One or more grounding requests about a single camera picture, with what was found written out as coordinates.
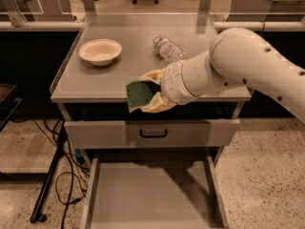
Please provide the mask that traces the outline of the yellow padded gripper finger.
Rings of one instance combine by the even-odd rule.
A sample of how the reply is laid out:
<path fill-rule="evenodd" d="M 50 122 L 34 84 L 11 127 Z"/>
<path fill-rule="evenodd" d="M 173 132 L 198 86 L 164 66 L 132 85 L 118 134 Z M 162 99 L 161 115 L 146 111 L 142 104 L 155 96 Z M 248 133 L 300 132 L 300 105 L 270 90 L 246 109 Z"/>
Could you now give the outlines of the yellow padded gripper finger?
<path fill-rule="evenodd" d="M 143 113 L 156 114 L 168 111 L 173 108 L 175 104 L 171 102 L 164 94 L 157 92 L 151 99 L 151 101 L 140 108 Z"/>
<path fill-rule="evenodd" d="M 152 70 L 140 76 L 141 81 L 153 82 L 160 84 L 164 74 L 164 69 Z"/>

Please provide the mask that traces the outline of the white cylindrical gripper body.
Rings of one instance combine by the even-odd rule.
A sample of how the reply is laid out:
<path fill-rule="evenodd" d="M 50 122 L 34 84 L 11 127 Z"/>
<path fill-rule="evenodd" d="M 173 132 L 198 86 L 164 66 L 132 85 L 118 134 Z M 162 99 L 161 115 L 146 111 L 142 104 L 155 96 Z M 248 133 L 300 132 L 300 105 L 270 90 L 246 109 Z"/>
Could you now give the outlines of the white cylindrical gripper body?
<path fill-rule="evenodd" d="M 164 68 L 161 77 L 161 93 L 175 105 L 185 105 L 196 100 L 196 96 L 185 86 L 182 76 L 183 64 L 184 60 L 169 64 Z"/>

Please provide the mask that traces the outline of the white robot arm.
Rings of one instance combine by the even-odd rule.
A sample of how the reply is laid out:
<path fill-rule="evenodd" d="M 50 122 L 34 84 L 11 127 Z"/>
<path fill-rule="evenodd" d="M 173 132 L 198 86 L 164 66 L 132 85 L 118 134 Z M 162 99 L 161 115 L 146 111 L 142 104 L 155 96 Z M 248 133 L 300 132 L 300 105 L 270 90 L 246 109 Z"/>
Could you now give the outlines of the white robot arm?
<path fill-rule="evenodd" d="M 210 48 L 190 59 L 141 76 L 160 86 L 141 110 L 160 113 L 245 85 L 261 92 L 305 122 L 304 70 L 290 62 L 261 36 L 242 28 L 220 33 Z"/>

